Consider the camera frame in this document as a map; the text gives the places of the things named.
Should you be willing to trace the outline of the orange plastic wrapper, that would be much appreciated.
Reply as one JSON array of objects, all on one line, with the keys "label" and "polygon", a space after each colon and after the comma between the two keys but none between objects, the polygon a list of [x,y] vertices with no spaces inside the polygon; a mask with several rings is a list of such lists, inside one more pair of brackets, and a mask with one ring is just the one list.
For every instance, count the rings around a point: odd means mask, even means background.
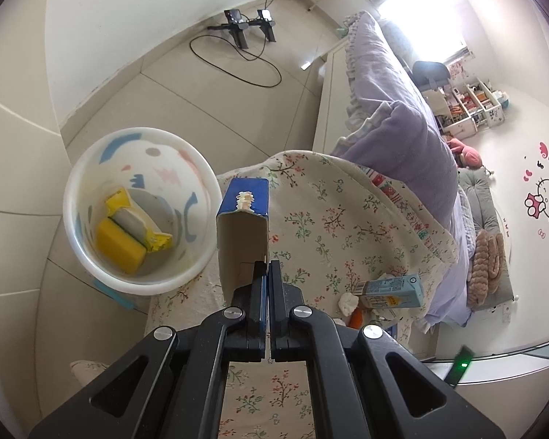
[{"label": "orange plastic wrapper", "polygon": [[352,312],[348,326],[350,328],[359,330],[364,325],[364,312],[363,309],[360,307],[356,307],[355,310]]}]

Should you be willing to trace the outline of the light blue milk carton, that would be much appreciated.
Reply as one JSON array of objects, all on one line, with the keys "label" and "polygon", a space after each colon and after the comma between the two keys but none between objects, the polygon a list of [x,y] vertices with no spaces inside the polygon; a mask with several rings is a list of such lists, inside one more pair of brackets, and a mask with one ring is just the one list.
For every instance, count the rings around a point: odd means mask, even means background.
[{"label": "light blue milk carton", "polygon": [[370,309],[419,308],[423,304],[421,280],[416,274],[359,282],[354,294]]}]

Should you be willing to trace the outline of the dark blue cardboard box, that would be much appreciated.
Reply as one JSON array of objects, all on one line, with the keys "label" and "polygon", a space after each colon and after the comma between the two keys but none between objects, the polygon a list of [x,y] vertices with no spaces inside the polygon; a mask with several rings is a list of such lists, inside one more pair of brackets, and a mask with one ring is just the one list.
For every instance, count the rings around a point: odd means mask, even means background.
[{"label": "dark blue cardboard box", "polygon": [[269,182],[231,179],[216,216],[219,280],[225,302],[251,284],[256,262],[269,257]]}]

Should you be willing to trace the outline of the white patterned trash bin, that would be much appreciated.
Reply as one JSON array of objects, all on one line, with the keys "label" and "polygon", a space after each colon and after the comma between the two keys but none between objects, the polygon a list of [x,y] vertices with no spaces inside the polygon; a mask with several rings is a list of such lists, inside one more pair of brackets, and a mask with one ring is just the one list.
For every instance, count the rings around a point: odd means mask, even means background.
[{"label": "white patterned trash bin", "polygon": [[108,288],[151,296],[192,281],[214,255],[222,200],[209,162],[163,130],[129,128],[73,166],[63,221],[81,265]]}]

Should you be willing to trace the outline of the crumpled white tissue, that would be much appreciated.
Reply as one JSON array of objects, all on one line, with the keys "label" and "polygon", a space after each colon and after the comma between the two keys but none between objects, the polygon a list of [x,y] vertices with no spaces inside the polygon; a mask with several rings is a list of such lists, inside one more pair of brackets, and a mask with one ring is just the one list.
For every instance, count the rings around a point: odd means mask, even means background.
[{"label": "crumpled white tissue", "polygon": [[359,305],[359,297],[352,292],[344,292],[338,300],[338,308],[344,317],[350,317]]}]

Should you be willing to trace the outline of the brown knitted pillow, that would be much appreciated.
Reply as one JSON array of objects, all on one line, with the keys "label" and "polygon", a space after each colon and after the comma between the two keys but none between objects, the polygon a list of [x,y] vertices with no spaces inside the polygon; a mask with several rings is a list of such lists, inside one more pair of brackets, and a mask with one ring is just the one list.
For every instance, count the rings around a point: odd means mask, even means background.
[{"label": "brown knitted pillow", "polygon": [[484,305],[488,296],[500,288],[505,263],[502,234],[480,230],[467,280],[467,305],[471,309]]}]

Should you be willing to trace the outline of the floral beige blanket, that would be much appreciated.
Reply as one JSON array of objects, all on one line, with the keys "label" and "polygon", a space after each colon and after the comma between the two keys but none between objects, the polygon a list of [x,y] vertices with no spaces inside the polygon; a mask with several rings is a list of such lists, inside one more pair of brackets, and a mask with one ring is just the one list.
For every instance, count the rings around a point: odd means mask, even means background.
[{"label": "floral beige blanket", "polygon": [[[397,322],[397,341],[425,334],[438,288],[463,249],[457,169],[449,149],[412,162],[352,162],[304,151],[218,176],[225,194],[235,179],[269,182],[269,260],[301,289],[305,303],[349,322],[347,292],[359,284],[418,274],[419,308],[364,310],[364,322]],[[217,255],[188,284],[152,298],[146,333],[170,325],[195,326],[226,306]],[[218,438],[316,438],[305,362],[275,363],[266,347],[261,363],[228,366]]]}]

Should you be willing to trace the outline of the yellow sponge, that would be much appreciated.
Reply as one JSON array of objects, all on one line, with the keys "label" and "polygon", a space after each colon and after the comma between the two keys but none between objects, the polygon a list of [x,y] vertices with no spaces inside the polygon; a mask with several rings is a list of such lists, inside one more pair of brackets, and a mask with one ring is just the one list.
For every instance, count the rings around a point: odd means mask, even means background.
[{"label": "yellow sponge", "polygon": [[110,218],[97,226],[96,247],[125,274],[135,274],[146,256],[145,246]]}]

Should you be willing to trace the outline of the grey cushion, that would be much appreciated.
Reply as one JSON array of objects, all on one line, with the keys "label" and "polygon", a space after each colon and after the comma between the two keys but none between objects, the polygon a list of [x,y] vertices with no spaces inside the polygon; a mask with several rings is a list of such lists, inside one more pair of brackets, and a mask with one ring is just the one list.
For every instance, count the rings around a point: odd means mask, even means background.
[{"label": "grey cushion", "polygon": [[497,211],[490,190],[490,178],[485,169],[459,169],[458,182],[464,191],[476,232],[500,232]]}]

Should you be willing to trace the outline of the yellow crumpled wrapper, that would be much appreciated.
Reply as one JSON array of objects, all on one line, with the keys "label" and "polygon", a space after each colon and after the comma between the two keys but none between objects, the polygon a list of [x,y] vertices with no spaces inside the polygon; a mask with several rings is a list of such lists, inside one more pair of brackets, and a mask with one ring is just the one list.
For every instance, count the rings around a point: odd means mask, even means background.
[{"label": "yellow crumpled wrapper", "polygon": [[108,217],[149,253],[173,246],[173,215],[158,197],[139,188],[122,187],[106,199],[105,206]]}]

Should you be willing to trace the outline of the pink plush toy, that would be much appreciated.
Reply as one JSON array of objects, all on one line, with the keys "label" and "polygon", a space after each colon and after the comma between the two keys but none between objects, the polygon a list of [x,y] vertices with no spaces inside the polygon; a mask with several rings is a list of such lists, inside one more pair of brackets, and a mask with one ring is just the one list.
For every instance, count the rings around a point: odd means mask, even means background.
[{"label": "pink plush toy", "polygon": [[451,138],[446,144],[456,161],[456,165],[463,169],[480,169],[483,166],[479,153],[472,147],[464,144],[462,141]]}]

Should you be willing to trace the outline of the purple duvet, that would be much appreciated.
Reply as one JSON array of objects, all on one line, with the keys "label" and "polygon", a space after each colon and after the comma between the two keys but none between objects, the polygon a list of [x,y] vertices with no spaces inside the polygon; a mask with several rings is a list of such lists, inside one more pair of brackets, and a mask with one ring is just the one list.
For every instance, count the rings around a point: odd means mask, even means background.
[{"label": "purple duvet", "polygon": [[435,117],[390,48],[380,24],[360,11],[345,21],[350,87],[349,133],[332,154],[404,183],[455,240],[459,259],[447,271],[421,324],[465,326],[471,317],[466,278],[470,210],[458,183],[457,165]]}]

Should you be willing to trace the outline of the white storage shelf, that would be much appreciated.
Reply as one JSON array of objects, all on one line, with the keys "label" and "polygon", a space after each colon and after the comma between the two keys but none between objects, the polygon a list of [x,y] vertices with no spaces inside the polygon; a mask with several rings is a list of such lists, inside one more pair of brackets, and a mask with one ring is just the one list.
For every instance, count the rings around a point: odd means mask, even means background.
[{"label": "white storage shelf", "polygon": [[480,79],[458,86],[428,89],[422,95],[442,134],[460,140],[503,124],[510,105],[506,92],[491,90]]}]

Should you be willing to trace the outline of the blue chair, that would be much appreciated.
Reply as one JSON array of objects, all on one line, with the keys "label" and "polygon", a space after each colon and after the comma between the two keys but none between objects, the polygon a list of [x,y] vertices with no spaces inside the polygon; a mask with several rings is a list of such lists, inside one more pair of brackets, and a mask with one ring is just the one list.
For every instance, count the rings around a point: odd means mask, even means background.
[{"label": "blue chair", "polygon": [[450,72],[445,64],[417,60],[411,70],[412,80],[421,91],[445,87],[450,81]]}]

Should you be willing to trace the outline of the black tripod stand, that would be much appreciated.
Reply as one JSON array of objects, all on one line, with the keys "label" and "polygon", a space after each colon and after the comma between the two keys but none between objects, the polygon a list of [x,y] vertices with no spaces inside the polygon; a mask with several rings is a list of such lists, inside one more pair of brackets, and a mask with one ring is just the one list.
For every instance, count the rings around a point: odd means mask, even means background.
[{"label": "black tripod stand", "polygon": [[238,50],[248,50],[248,42],[246,39],[246,30],[258,28],[266,43],[275,43],[276,35],[273,28],[276,22],[269,10],[270,4],[275,0],[264,0],[262,7],[257,10],[257,16],[245,16],[240,9],[228,9],[224,11],[226,22],[220,25],[208,26],[210,32],[227,32],[233,39],[234,46]]}]

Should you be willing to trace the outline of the Hello Kitty wall sticker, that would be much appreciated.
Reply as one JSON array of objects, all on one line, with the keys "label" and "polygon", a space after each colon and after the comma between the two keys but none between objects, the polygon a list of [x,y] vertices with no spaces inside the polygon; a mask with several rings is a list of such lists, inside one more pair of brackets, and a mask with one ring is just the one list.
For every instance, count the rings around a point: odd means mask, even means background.
[{"label": "Hello Kitty wall sticker", "polygon": [[524,161],[524,214],[537,228],[537,236],[549,241],[549,144],[538,142],[535,155],[525,155]]}]

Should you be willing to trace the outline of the white bed frame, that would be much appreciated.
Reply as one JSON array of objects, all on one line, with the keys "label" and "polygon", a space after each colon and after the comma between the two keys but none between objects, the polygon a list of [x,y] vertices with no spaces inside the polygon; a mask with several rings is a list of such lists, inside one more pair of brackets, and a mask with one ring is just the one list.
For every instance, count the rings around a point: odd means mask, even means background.
[{"label": "white bed frame", "polygon": [[320,69],[323,85],[312,151],[330,154],[340,137],[347,136],[347,108],[350,105],[350,87],[346,74],[346,48],[343,39],[324,55]]}]

